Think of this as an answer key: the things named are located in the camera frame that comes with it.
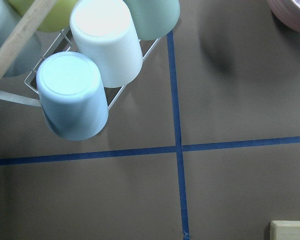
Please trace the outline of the pink bowl with ice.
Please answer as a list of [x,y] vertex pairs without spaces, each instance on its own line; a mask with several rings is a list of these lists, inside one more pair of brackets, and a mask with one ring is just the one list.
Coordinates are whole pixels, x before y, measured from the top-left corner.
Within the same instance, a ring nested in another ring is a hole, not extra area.
[[267,0],[266,2],[283,24],[300,33],[300,0]]

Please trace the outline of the light blue cup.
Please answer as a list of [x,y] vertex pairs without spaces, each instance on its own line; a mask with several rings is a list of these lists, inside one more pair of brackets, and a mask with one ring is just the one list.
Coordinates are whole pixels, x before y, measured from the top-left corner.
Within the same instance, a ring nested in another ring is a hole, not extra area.
[[106,125],[109,111],[101,74],[87,56],[52,54],[39,66],[36,83],[46,123],[57,136],[82,141]]

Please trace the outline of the white cup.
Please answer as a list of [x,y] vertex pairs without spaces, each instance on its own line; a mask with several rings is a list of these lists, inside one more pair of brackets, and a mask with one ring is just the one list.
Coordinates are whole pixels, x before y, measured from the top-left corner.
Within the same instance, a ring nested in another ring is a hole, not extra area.
[[104,87],[122,87],[138,76],[143,54],[124,1],[79,0],[69,22],[79,52],[97,65]]

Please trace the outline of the mint green cup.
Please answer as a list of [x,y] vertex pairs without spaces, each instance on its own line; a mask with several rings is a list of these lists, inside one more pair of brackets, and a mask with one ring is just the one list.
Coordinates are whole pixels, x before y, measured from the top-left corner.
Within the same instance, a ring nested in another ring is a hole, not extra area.
[[167,35],[180,17],[178,0],[126,0],[137,36],[149,41]]

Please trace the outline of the yellow green cup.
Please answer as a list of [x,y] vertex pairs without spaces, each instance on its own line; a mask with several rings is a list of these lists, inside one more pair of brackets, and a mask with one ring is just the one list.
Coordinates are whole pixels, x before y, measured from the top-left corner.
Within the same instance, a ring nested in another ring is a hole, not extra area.
[[[77,0],[57,0],[37,30],[52,33],[68,27],[71,12],[77,2]],[[8,0],[8,3],[23,17],[34,0]]]

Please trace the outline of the bamboo cutting board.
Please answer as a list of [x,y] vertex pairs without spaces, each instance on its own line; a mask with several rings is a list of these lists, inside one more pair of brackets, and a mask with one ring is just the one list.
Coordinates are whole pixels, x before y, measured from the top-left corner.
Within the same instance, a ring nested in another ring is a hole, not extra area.
[[300,240],[300,221],[273,220],[270,223],[271,240]]

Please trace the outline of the grey cup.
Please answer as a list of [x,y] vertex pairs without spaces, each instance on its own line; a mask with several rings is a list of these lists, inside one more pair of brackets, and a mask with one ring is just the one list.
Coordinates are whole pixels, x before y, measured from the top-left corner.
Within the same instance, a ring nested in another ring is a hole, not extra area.
[[[14,28],[21,16],[5,0],[0,0],[0,48]],[[30,71],[41,58],[42,45],[36,33],[32,35],[19,55],[12,62],[5,77],[16,77]]]

